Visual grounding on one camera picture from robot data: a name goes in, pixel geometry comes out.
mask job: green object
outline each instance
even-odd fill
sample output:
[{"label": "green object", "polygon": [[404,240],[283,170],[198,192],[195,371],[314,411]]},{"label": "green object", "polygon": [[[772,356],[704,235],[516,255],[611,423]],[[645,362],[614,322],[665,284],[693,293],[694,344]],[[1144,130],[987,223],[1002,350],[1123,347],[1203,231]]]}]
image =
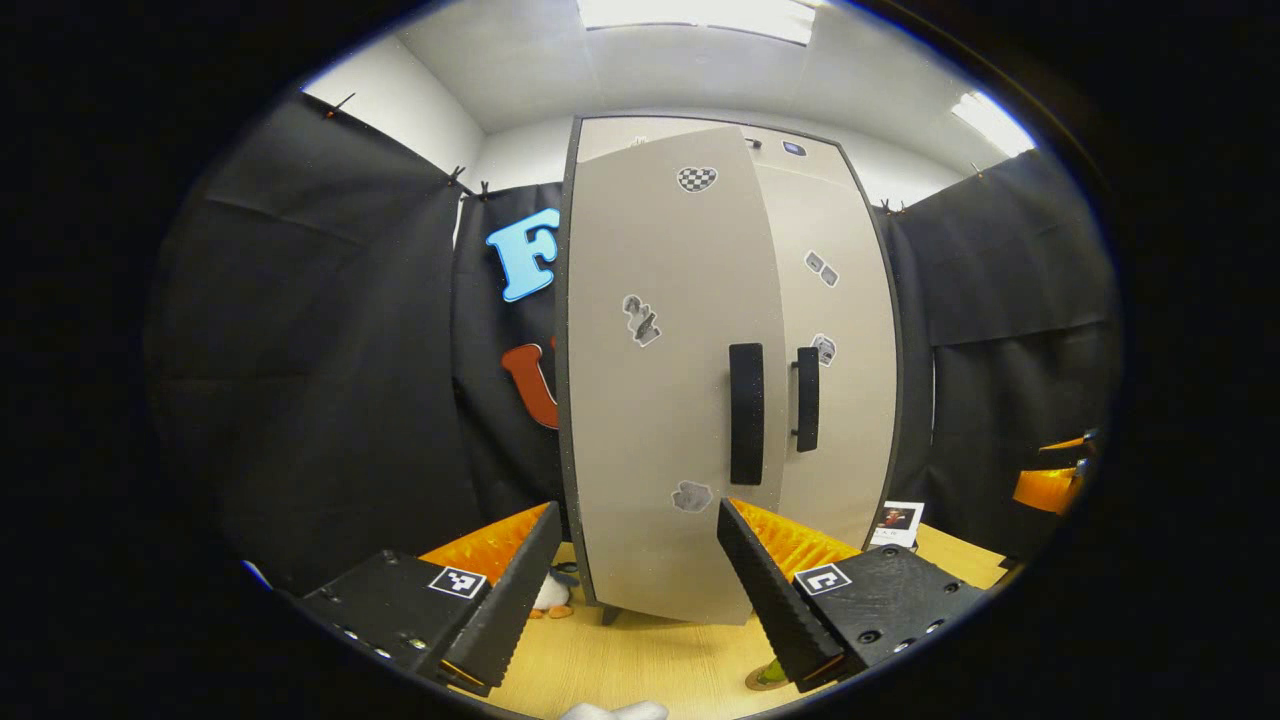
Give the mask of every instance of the green object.
[{"label": "green object", "polygon": [[763,684],[769,684],[769,683],[786,683],[787,682],[787,674],[782,671],[782,664],[778,662],[777,657],[773,659],[773,662],[769,662],[768,667],[765,667],[764,670],[760,671],[759,678],[760,678],[760,684],[762,685]]}]

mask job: black curtain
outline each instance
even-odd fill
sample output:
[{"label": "black curtain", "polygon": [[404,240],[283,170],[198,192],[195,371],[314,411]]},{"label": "black curtain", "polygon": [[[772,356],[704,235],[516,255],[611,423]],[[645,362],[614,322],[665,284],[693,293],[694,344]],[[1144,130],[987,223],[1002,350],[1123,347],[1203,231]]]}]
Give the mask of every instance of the black curtain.
[{"label": "black curtain", "polygon": [[146,334],[173,477],[279,588],[480,524],[451,391],[460,188],[296,95],[188,197]]},{"label": "black curtain", "polygon": [[561,191],[562,183],[557,182],[463,200],[453,255],[453,382],[485,518],[498,520],[554,500],[562,509],[563,538],[568,539],[557,430],[530,416],[502,366],[508,350],[538,345],[543,377],[554,397],[554,286],[507,302],[502,297],[507,278],[498,251],[485,245],[495,231],[548,208],[558,210]]},{"label": "black curtain", "polygon": [[1119,380],[1114,277],[1089,205],[1033,150],[877,218],[906,356],[890,497],[1027,557],[1059,518],[1012,500],[1019,470],[1036,448],[1101,427]]}]

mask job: wooden table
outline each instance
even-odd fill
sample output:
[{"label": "wooden table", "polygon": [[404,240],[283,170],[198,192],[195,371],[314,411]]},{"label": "wooden table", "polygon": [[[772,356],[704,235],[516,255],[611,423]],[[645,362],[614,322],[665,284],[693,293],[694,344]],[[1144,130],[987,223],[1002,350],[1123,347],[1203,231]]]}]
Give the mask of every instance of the wooden table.
[{"label": "wooden table", "polygon": [[[974,587],[989,588],[1005,573],[998,566],[1002,556],[928,525],[920,525],[918,542],[920,557]],[[556,562],[572,559],[573,546],[563,543]],[[754,614],[737,626],[623,611],[604,626],[602,609],[586,607],[580,587],[572,588],[570,605],[573,615],[568,618],[525,624],[502,687],[479,700],[548,719],[559,717],[579,702],[613,710],[652,700],[667,706],[669,720],[719,720],[760,712],[805,694],[794,684],[765,692],[744,684],[751,670],[773,659]]]}]

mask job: ceiling light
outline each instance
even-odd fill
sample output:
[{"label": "ceiling light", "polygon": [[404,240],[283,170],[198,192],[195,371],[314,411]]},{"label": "ceiling light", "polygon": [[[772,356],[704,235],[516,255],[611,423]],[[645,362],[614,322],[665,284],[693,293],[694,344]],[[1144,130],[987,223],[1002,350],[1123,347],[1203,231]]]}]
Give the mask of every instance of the ceiling light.
[{"label": "ceiling light", "polygon": [[806,0],[577,0],[586,29],[684,24],[736,29],[808,45],[814,3]]},{"label": "ceiling light", "polygon": [[1036,147],[1027,131],[1009,117],[1004,108],[983,95],[982,92],[969,92],[960,96],[960,102],[951,108],[951,113],[961,120],[969,123],[973,129],[982,133],[1001,152],[1012,158],[1019,152],[1025,152]]}]

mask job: cabinet door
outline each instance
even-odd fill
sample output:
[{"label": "cabinet door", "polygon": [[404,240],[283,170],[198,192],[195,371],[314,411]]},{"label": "cabinet door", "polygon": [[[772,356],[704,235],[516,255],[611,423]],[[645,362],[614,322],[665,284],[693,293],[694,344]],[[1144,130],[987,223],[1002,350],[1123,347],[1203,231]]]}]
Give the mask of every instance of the cabinet door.
[{"label": "cabinet door", "polygon": [[[801,142],[817,151],[814,141]],[[835,348],[818,368],[818,447],[797,452],[788,441],[778,509],[860,547],[888,471],[897,337],[879,241],[852,177],[841,168],[847,182],[824,177],[827,168],[810,176],[758,164],[756,173],[777,250],[787,348],[794,357],[819,334]],[[795,374],[791,380],[795,386]],[[795,407],[795,389],[790,402]]]},{"label": "cabinet door", "polygon": [[[788,360],[748,147],[739,128],[723,127],[575,170],[558,329],[567,370],[557,387],[567,389],[570,511],[594,594],[608,605],[698,623],[750,614],[716,519],[727,495],[777,507]],[[730,483],[736,343],[763,350],[754,486]]]}]

